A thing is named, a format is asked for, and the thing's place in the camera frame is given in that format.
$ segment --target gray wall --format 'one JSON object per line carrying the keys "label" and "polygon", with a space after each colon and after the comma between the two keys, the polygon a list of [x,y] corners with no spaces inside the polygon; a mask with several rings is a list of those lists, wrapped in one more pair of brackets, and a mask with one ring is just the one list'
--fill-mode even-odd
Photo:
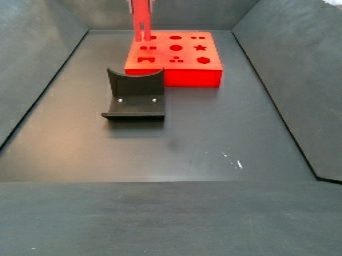
{"label": "gray wall", "polygon": [[[154,29],[230,30],[260,0],[157,0]],[[61,0],[91,29],[133,29],[126,0]]]}
{"label": "gray wall", "polygon": [[234,28],[305,155],[342,180],[342,12],[322,0],[261,0]]}
{"label": "gray wall", "polygon": [[87,28],[54,0],[0,0],[0,146]]}

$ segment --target red block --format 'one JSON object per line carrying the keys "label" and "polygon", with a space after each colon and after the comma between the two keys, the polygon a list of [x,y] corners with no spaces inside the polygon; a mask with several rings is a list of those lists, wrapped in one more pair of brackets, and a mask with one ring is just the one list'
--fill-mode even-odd
{"label": "red block", "polygon": [[166,86],[220,87],[224,67],[209,32],[153,31],[151,41],[134,40],[129,75],[166,70]]}

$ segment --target black plastic bracket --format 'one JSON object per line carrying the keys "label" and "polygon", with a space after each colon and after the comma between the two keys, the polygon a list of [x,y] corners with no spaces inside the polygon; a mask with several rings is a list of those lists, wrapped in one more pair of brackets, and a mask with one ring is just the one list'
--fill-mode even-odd
{"label": "black plastic bracket", "polygon": [[113,102],[107,119],[159,118],[165,111],[165,70],[146,76],[129,76],[107,69]]}

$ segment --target star-shaped hole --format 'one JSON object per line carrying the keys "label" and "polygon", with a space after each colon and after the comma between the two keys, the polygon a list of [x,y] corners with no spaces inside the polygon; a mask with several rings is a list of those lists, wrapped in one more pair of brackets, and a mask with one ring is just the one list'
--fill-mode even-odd
{"label": "star-shaped hole", "polygon": [[196,48],[198,51],[206,51],[206,49],[208,49],[208,47],[204,45],[198,45],[198,46],[196,46]]}

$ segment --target white speck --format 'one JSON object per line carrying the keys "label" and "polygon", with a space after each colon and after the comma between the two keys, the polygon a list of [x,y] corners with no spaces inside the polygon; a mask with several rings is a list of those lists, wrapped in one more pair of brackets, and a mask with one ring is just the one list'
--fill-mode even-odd
{"label": "white speck", "polygon": [[241,161],[240,161],[240,160],[238,160],[238,165],[240,165],[241,169],[244,169],[244,167],[242,167],[242,164],[241,164]]}
{"label": "white speck", "polygon": [[342,4],[342,0],[324,0],[328,4],[332,5],[341,5]]}

